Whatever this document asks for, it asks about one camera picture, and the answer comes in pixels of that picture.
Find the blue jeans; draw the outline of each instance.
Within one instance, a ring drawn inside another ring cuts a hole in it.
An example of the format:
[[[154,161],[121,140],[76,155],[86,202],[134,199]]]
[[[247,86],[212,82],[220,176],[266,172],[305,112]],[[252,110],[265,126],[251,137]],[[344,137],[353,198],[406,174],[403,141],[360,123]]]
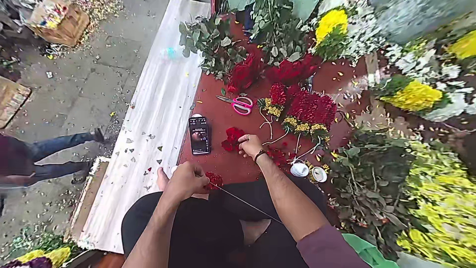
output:
[[[93,141],[91,133],[80,133],[68,136],[61,136],[32,144],[26,143],[30,159],[38,162],[41,159],[64,149],[75,147],[88,141]],[[80,170],[87,169],[89,162],[66,162],[63,164],[35,165],[35,178],[37,181],[58,178],[72,174]]]

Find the white marble slab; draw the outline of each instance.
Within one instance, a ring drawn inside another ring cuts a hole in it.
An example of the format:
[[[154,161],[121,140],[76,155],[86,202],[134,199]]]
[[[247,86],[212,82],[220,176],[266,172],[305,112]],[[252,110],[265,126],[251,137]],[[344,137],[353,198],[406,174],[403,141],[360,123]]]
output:
[[[127,111],[80,235],[81,246],[123,253],[120,227],[125,213],[141,196],[158,191],[159,166],[170,174],[176,165],[202,59],[197,54],[173,60],[163,55],[167,48],[179,47],[180,21],[209,13],[209,3],[170,0],[132,98],[134,108]]]

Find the pink scissors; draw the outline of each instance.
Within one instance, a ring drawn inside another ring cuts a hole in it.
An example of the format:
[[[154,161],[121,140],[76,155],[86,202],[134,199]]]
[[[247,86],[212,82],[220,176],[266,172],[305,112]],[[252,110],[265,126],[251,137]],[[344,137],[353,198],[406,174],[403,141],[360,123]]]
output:
[[[248,114],[251,113],[251,108],[253,107],[253,101],[250,98],[238,97],[238,98],[235,98],[235,99],[231,100],[229,98],[225,98],[225,97],[222,97],[222,96],[218,96],[218,95],[216,95],[216,96],[217,96],[217,98],[219,98],[220,100],[222,100],[224,102],[231,103],[231,107],[233,107],[233,110],[235,110],[235,112],[237,112],[240,115],[248,115]],[[240,100],[246,100],[249,103],[244,103]]]

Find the pavement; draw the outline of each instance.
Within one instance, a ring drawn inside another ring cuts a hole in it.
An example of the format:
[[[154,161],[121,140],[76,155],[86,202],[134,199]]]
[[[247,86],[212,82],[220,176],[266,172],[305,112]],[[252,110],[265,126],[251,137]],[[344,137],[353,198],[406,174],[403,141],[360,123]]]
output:
[[[91,37],[91,49],[50,60],[33,45],[21,47],[19,83],[30,87],[32,94],[3,132],[35,142],[100,127],[109,139],[107,144],[90,142],[63,150],[40,164],[110,156],[168,1],[123,0],[123,4],[119,17],[102,22],[100,32]],[[0,216],[0,245],[11,242],[24,227],[63,233],[83,188],[72,185],[72,178],[67,175],[8,192]],[[0,257],[8,251],[2,247]]]

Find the smartphone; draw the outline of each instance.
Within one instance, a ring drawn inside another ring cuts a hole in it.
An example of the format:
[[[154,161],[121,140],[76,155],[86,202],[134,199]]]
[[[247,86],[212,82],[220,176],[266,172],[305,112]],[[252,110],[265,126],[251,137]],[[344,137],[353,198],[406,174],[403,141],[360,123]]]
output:
[[[191,117],[188,119],[190,130],[190,144],[192,155],[205,155],[210,153],[210,140],[208,134],[207,118]]]

